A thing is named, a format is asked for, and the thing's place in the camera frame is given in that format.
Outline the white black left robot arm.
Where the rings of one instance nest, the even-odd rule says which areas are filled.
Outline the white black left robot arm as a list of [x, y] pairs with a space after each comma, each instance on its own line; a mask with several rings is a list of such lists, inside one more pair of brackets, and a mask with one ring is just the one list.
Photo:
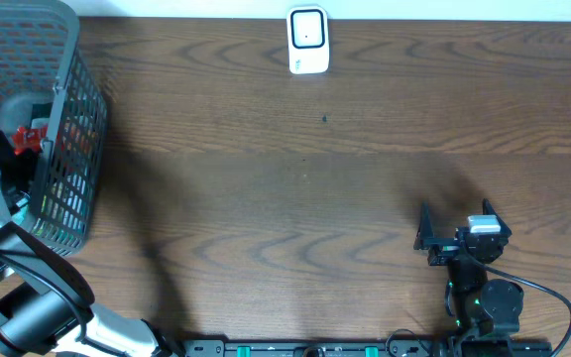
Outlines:
[[182, 356], [183, 346], [143, 319], [96, 302], [63, 257], [13, 222], [0, 186], [0, 353]]

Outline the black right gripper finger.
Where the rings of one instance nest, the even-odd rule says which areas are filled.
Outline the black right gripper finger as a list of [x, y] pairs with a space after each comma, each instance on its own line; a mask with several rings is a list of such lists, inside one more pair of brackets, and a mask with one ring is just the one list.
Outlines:
[[487, 198], [484, 198], [482, 200], [482, 209], [483, 209], [484, 215], [493, 215], [496, 218], [497, 222], [500, 225], [500, 234], [501, 235], [504, 235], [507, 237], [510, 237], [512, 235], [512, 231], [510, 230], [510, 228], [506, 225], [504, 220], [497, 213], [497, 211], [494, 209], [494, 207], [490, 204], [490, 201]]
[[433, 245], [435, 235], [429, 214], [429, 207], [424, 202], [420, 207], [419, 224], [413, 243], [414, 250], [428, 250]]

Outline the red snack bag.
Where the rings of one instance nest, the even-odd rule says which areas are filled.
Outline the red snack bag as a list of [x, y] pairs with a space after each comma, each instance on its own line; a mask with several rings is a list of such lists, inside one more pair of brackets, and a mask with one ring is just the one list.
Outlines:
[[13, 148], [16, 155], [21, 155], [27, 150], [39, 153], [41, 143], [47, 136], [48, 126], [41, 128], [19, 127], [17, 132], [12, 135]]

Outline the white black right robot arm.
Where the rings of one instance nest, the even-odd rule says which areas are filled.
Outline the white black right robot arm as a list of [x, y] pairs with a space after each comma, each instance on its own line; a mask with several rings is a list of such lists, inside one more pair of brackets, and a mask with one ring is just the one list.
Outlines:
[[432, 343], [431, 356], [513, 356], [511, 335], [519, 331], [523, 290], [504, 279], [489, 279], [488, 265], [504, 252], [511, 230], [485, 199], [483, 212], [470, 215], [451, 238], [435, 234], [422, 204], [413, 248], [427, 253], [430, 266], [448, 272], [445, 308], [457, 330]]

